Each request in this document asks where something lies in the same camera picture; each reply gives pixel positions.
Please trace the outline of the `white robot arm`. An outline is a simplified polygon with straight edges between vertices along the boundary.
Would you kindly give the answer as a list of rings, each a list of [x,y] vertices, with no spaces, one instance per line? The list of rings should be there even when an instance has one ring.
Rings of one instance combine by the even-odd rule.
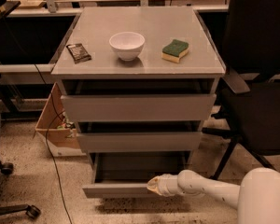
[[[202,177],[191,170],[158,175],[147,189],[160,196],[206,194],[237,210],[238,224],[280,224],[280,173],[269,168],[249,171],[240,185]]]

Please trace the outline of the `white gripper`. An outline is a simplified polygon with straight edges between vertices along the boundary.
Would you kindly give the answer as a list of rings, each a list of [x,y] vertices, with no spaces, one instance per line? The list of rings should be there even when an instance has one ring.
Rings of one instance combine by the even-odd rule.
[[[147,189],[165,197],[177,195],[179,192],[177,176],[168,174],[155,176],[147,182]]]

